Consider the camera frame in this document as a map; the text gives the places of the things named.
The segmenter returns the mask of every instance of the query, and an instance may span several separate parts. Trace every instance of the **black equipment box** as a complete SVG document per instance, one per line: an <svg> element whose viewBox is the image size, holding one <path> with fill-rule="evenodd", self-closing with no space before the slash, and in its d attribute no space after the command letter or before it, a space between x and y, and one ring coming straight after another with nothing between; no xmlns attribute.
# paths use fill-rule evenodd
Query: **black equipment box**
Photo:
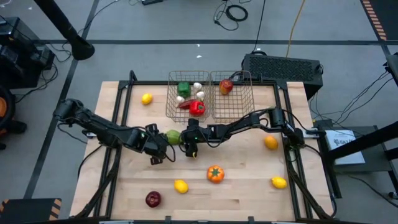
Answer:
<svg viewBox="0 0 398 224"><path fill-rule="evenodd" d="M55 55L18 17L5 19L0 19L0 83L8 89L36 87Z"/></svg>
<svg viewBox="0 0 398 224"><path fill-rule="evenodd" d="M246 54L243 70L250 72L254 82L276 81L283 89L287 88L286 82L304 82L308 100L323 85L323 69L318 60Z"/></svg>

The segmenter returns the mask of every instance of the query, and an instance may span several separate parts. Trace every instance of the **red bell pepper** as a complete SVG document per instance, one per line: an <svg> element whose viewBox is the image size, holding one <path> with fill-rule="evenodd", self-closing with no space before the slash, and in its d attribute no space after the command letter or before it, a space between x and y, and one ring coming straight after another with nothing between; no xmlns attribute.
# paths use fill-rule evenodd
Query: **red bell pepper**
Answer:
<svg viewBox="0 0 398 224"><path fill-rule="evenodd" d="M189 113L194 116L200 116L200 115L204 114L205 110L206 110L205 104L198 100L191 103L191 105L189 107Z"/></svg>

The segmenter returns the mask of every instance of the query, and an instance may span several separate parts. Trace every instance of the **yellow cable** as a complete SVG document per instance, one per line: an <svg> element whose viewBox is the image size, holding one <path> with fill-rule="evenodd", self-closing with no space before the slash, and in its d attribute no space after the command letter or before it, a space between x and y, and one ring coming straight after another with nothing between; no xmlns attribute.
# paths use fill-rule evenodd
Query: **yellow cable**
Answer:
<svg viewBox="0 0 398 224"><path fill-rule="evenodd" d="M296 20L294 20L294 24L293 24L292 30L290 31L289 43L287 44L286 57L289 55L290 43L292 42L292 37L293 37L293 30L294 30L294 27L296 26L296 23L297 23L297 21L298 21L298 19L300 17L301 10L303 9L304 3L305 3L305 0L303 0L303 2L301 3L300 10L298 10L298 14L297 14Z"/></svg>

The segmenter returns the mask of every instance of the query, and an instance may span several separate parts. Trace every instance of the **yellow and black tape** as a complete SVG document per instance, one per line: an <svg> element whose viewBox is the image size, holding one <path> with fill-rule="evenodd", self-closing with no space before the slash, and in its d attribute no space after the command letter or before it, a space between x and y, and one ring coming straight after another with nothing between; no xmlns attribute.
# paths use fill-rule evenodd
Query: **yellow and black tape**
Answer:
<svg viewBox="0 0 398 224"><path fill-rule="evenodd" d="M8 203L8 199L5 199L3 202L1 202L0 213L2 213L2 211L4 211L4 207L6 206L7 203Z"/></svg>
<svg viewBox="0 0 398 224"><path fill-rule="evenodd" d="M371 3L367 0L362 0L362 3L366 9L367 14L371 18L373 26L376 29L376 32L379 35L380 39L387 40L386 33L384 32L383 26L380 24L380 21L377 18L376 13L374 13Z"/></svg>
<svg viewBox="0 0 398 224"><path fill-rule="evenodd" d="M60 210L61 210L61 204L62 204L62 201L60 198L57 198L54 200L54 204L52 205L51 214L49 217L50 221L58 219L58 216L59 216Z"/></svg>

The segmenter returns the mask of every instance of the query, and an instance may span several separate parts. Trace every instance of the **red apple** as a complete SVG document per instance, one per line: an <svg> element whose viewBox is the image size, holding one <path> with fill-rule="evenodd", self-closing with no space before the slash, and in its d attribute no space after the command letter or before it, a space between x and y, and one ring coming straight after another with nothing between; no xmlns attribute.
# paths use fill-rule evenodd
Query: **red apple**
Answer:
<svg viewBox="0 0 398 224"><path fill-rule="evenodd" d="M234 84L231 80L224 79L220 82L220 92L222 95L227 95L228 93L230 93L233 87Z"/></svg>
<svg viewBox="0 0 398 224"><path fill-rule="evenodd" d="M146 204L148 206L150 206L151 208L158 206L161 201L162 201L162 197L160 196L160 193L158 193L156 191L149 192L149 194L145 198Z"/></svg>

